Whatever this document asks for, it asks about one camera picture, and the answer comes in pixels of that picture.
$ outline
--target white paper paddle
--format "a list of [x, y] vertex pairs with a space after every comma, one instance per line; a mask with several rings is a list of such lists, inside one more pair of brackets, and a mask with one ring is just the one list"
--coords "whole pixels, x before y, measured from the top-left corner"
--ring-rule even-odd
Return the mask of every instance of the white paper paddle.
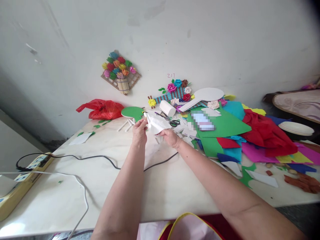
[[194, 93], [194, 99], [179, 108], [179, 111], [184, 112], [200, 101], [218, 100], [222, 98], [223, 95], [223, 91], [218, 88], [201, 88]]

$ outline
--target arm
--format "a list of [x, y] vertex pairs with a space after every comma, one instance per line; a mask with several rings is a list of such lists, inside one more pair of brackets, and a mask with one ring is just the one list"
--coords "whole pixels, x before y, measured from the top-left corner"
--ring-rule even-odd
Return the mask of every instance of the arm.
[[160, 136], [177, 149], [222, 215], [243, 239], [305, 239], [303, 233], [281, 213], [182, 141], [172, 130], [163, 130]]
[[137, 239], [144, 181], [147, 120], [133, 126], [128, 156], [103, 204], [91, 239]]

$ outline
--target table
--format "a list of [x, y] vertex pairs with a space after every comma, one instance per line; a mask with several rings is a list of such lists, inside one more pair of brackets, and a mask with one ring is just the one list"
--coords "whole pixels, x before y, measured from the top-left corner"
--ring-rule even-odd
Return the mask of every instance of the table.
[[[117, 129], [126, 121], [121, 117], [99, 129], [92, 120], [66, 141], [54, 154], [56, 156], [73, 154], [79, 157], [105, 155], [121, 167], [132, 141], [132, 129], [120, 132]], [[80, 132], [95, 131], [86, 143], [69, 145]], [[145, 168], [164, 161], [175, 153], [175, 149], [165, 142], [160, 145], [148, 133]], [[252, 162], [242, 155], [244, 166]], [[265, 173], [263, 164], [256, 164], [256, 172]], [[284, 173], [272, 168], [279, 188], [274, 188], [252, 180], [249, 185], [253, 191], [274, 207], [307, 204], [319, 201], [318, 194], [305, 193], [301, 189], [284, 182]], [[105, 158], [77, 160], [72, 157], [56, 159], [47, 172], [76, 174], [88, 187], [89, 211], [78, 230], [93, 229], [100, 209], [117, 177], [119, 170], [112, 167]], [[170, 161], [155, 166], [145, 172], [142, 199], [142, 222], [174, 219], [185, 212], [198, 215], [219, 213], [215, 203], [185, 164], [180, 155]], [[0, 223], [0, 238], [47, 234], [70, 231], [85, 211], [83, 189], [73, 177], [42, 175], [24, 196], [11, 215]]]

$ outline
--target blue paper flower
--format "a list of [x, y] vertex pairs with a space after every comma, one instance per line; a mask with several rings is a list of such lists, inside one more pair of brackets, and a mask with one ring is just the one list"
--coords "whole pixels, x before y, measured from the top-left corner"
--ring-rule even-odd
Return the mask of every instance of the blue paper flower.
[[114, 72], [115, 74], [117, 74], [117, 73], [119, 72], [119, 68], [115, 68], [115, 69], [113, 70], [113, 72]]
[[181, 80], [180, 80], [180, 79], [176, 79], [176, 80], [174, 81], [174, 85], [175, 85], [176, 87], [181, 87], [181, 85], [182, 85]]
[[119, 55], [117, 53], [115, 53], [115, 52], [111, 52], [109, 54], [109, 56], [112, 57], [113, 59], [118, 59], [118, 57], [119, 57]]

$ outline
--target hand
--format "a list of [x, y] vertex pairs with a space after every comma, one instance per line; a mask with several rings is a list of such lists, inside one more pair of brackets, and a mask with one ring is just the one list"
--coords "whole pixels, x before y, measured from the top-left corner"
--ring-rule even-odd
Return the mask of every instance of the hand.
[[147, 143], [147, 135], [146, 135], [146, 130], [148, 127], [146, 127], [148, 121], [146, 118], [140, 119], [132, 129], [133, 132], [133, 139], [132, 143], [141, 143], [143, 145], [146, 145]]
[[163, 136], [164, 140], [166, 140], [169, 146], [175, 149], [177, 149], [182, 142], [182, 139], [179, 138], [171, 129], [164, 129], [159, 133], [159, 135]]

